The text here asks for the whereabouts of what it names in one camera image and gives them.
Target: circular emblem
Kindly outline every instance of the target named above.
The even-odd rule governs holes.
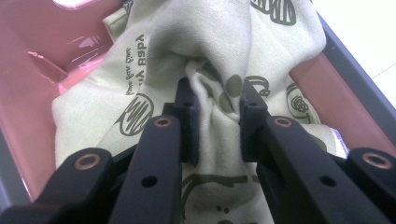
[[[291,100],[291,106],[293,109],[300,111],[304,113],[309,109],[309,106],[306,102],[304,102],[304,99],[302,96],[296,96]]]
[[[120,124],[120,133],[125,136],[134,136],[142,132],[153,112],[152,101],[147,95],[138,93],[116,121]]]

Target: cloth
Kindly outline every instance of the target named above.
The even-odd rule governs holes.
[[[113,42],[116,42],[120,35],[125,31],[133,3],[134,2],[132,0],[124,1],[122,8],[103,19],[103,24]]]
[[[240,154],[242,80],[272,115],[308,113],[319,123],[312,106],[301,112],[304,98],[288,97],[288,72],[324,45],[305,0],[136,0],[105,60],[53,102],[56,164],[85,147],[117,155],[135,145],[145,121],[174,101],[177,82],[188,77],[201,107],[200,158],[197,167],[183,164],[182,222],[273,223],[256,164]],[[326,148],[336,145],[328,127],[305,127]]]

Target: printed logo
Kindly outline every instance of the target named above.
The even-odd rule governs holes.
[[[261,97],[268,97],[271,94],[270,83],[264,77],[251,76],[247,80],[255,87]]]
[[[309,109],[308,104],[304,101],[302,96],[295,96],[293,99],[291,99],[291,107],[302,113]]]
[[[293,115],[295,119],[298,119],[301,123],[312,123],[313,120],[311,120],[311,115],[310,112],[308,111],[309,105],[305,102],[304,97],[302,95],[296,95],[294,97],[290,96],[291,93],[294,91],[297,91],[297,94],[299,94],[300,92],[300,90],[298,89],[295,83],[290,84],[286,88],[286,97],[288,98],[288,107],[290,113]]]
[[[151,119],[153,111],[152,101],[147,95],[138,93],[116,121],[120,124],[120,133],[125,136],[134,136],[140,133],[146,121]]]
[[[271,21],[281,25],[292,26],[297,22],[296,11],[291,0],[251,0],[251,5]]]

